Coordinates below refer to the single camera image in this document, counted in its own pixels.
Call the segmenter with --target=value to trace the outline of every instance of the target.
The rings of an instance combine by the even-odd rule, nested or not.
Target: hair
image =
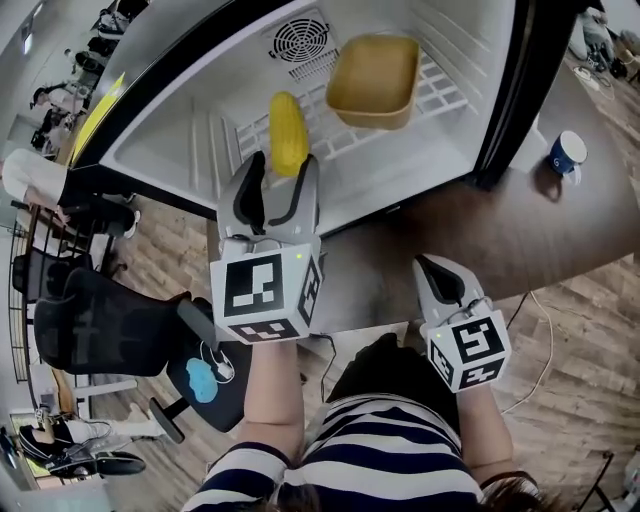
[[[560,499],[543,493],[531,494],[526,490],[528,481],[515,478],[498,484],[469,512],[566,512]],[[298,495],[279,500],[278,504],[263,500],[241,509],[247,512],[322,512],[318,493],[311,485],[301,488]]]
[[[558,496],[548,496],[526,490],[524,478],[506,480],[492,489],[480,505],[484,512],[564,512],[566,507]]]
[[[35,107],[36,104],[38,103],[38,98],[40,97],[41,94],[49,94],[52,91],[55,91],[56,89],[64,89],[67,86],[67,82],[62,82],[59,83],[58,85],[52,85],[51,87],[38,87],[35,92],[33,93],[33,98],[31,99],[31,103],[30,106],[31,108]]]

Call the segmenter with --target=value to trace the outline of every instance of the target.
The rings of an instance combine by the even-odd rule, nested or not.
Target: blue mug
[[[551,168],[562,177],[567,177],[572,185],[582,181],[580,164],[587,159],[587,146],[580,136],[572,131],[564,131],[553,143],[547,161]]]

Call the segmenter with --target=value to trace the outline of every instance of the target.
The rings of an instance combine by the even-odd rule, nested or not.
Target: open refrigerator
[[[199,57],[145,102],[100,164],[139,192],[162,190],[164,202],[186,200],[214,218],[225,185],[261,150],[267,218],[282,216],[295,179],[270,169],[268,111],[276,92],[289,91],[320,162],[320,235],[463,176],[494,184],[544,101],[572,24],[543,0],[295,0],[262,5],[257,17],[251,2],[218,3],[193,30],[225,9],[246,12],[246,23],[187,52]],[[544,34],[545,25],[554,32]],[[372,33],[406,35],[421,47],[411,118],[399,130],[347,126],[325,100],[342,46]]]

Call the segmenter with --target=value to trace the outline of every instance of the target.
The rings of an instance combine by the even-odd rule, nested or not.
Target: blue sticker
[[[189,387],[193,390],[196,400],[201,404],[213,402],[218,394],[218,382],[211,366],[202,359],[192,357],[187,361],[189,373]]]

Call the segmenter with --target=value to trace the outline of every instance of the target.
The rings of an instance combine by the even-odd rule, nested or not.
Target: black cable
[[[489,309],[493,309],[491,307],[491,299],[484,295],[482,297],[480,297],[479,299],[473,299],[471,302],[469,302],[468,306],[464,306],[464,307],[460,307],[460,309],[458,309],[456,312],[451,313],[447,318],[445,318],[442,322],[440,322],[438,324],[438,327],[442,327],[445,324],[448,324],[449,321],[454,317],[457,316],[459,314],[464,314],[467,315],[467,317],[471,317],[471,309],[474,308],[478,303],[482,302],[483,300],[486,300],[488,302],[489,305]]]
[[[515,320],[515,318],[518,315],[518,313],[520,313],[520,310],[522,309],[522,305],[524,304],[524,301],[527,300],[528,296],[529,296],[529,292],[525,293],[522,296],[522,299],[520,299],[520,304],[518,304],[518,307],[516,308],[516,311],[513,313],[513,315],[511,315],[511,319],[509,320],[509,323],[507,324],[507,331],[509,330],[509,327],[511,327],[511,324]]]
[[[333,338],[328,334],[311,334],[309,338],[323,338],[325,340],[329,340],[329,343],[331,344],[331,350],[333,351],[331,360],[329,361],[329,364],[325,368],[324,373],[322,374],[322,378],[320,379],[320,399],[322,400],[322,403],[324,403],[324,379],[329,373],[329,370],[331,369],[331,366],[333,365],[333,362],[335,361],[338,353],[336,352],[336,345],[333,342]]]

